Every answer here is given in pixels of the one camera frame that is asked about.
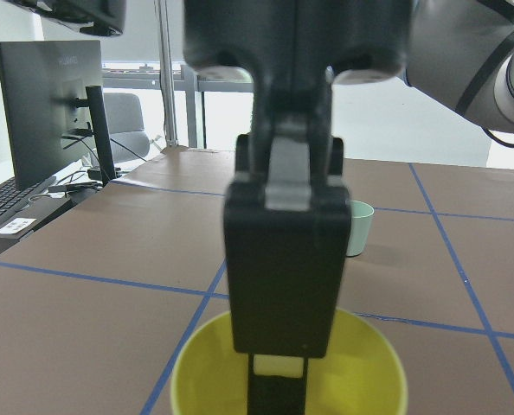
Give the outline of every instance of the table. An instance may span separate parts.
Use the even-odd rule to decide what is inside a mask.
[[[167,149],[0,255],[0,414],[170,414],[228,309],[234,153]],[[514,170],[346,160],[376,208],[338,305],[402,358],[411,415],[514,414]]]

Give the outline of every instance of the sticker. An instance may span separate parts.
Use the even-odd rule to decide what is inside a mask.
[[[0,229],[0,235],[19,233],[34,222],[35,219],[16,218]]]

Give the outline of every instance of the gray chair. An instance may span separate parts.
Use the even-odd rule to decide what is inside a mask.
[[[105,111],[112,159],[115,163],[129,162],[137,159],[133,153],[145,157],[150,151],[150,139],[145,134],[142,107],[137,95],[133,93],[104,93]],[[93,166],[99,165],[90,155]]]

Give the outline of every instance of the yellow cup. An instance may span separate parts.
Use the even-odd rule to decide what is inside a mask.
[[[172,374],[175,415],[245,415],[247,355],[234,351],[230,313],[207,322],[178,356]],[[305,415],[404,415],[408,390],[388,340],[338,309],[324,359],[310,359]]]

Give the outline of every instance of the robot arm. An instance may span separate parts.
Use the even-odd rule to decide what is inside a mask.
[[[405,77],[472,123],[514,133],[514,0],[420,0]]]

